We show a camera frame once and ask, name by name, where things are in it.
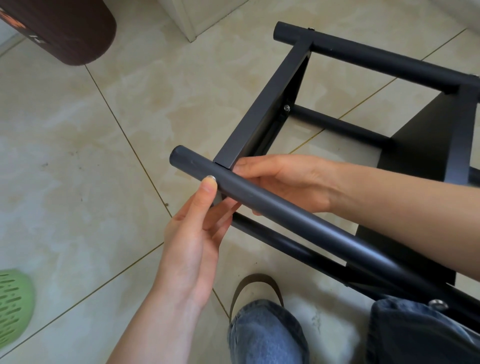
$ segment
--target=bolt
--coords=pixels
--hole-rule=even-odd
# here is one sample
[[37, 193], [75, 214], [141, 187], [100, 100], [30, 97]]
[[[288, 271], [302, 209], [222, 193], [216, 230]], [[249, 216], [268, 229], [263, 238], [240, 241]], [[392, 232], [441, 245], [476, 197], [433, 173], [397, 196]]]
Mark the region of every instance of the bolt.
[[442, 300], [431, 300], [428, 302], [428, 306], [435, 311], [445, 311], [448, 310], [448, 305]]

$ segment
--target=jeans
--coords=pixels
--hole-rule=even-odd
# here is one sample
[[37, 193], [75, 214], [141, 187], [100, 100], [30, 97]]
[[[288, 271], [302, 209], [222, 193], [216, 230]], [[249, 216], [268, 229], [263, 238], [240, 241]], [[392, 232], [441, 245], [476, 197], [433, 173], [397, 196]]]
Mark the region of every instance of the jeans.
[[[310, 362], [299, 322], [268, 300], [251, 302], [237, 313], [228, 345], [232, 364]], [[388, 298], [372, 306], [365, 362], [480, 363], [480, 336], [424, 304]]]

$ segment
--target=sandal strap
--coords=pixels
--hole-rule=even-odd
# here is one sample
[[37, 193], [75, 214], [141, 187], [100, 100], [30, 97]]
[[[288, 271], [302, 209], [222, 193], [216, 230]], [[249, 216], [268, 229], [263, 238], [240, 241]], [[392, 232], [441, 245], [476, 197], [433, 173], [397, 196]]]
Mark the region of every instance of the sandal strap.
[[235, 293], [233, 294], [232, 305], [230, 306], [230, 314], [229, 314], [230, 321], [232, 320], [233, 306], [235, 305], [235, 302], [237, 301], [237, 298], [240, 295], [240, 292], [247, 285], [255, 282], [263, 282], [268, 284], [270, 287], [272, 287], [280, 301], [281, 306], [284, 307], [282, 294], [280, 293], [280, 288], [278, 287], [278, 284], [275, 282], [275, 280], [272, 277], [263, 273], [250, 274], [249, 276], [246, 276], [244, 279], [240, 281], [237, 289], [235, 290]]

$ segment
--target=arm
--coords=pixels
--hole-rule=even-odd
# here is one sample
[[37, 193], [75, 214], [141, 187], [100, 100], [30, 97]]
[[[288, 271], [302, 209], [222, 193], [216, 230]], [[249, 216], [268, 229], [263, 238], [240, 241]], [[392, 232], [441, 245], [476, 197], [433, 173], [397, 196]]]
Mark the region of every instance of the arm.
[[187, 362], [212, 291], [220, 243], [239, 207], [227, 198], [210, 208], [216, 190], [215, 180], [205, 178], [168, 223], [153, 287], [107, 364]]
[[243, 158], [234, 171], [480, 280], [480, 189], [300, 155]]

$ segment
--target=green plastic container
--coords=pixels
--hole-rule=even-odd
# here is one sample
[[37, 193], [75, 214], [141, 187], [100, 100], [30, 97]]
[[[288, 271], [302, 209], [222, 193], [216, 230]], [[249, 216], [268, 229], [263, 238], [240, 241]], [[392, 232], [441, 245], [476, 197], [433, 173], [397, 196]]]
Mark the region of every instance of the green plastic container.
[[16, 269], [0, 270], [0, 349], [25, 331], [34, 305], [30, 278]]

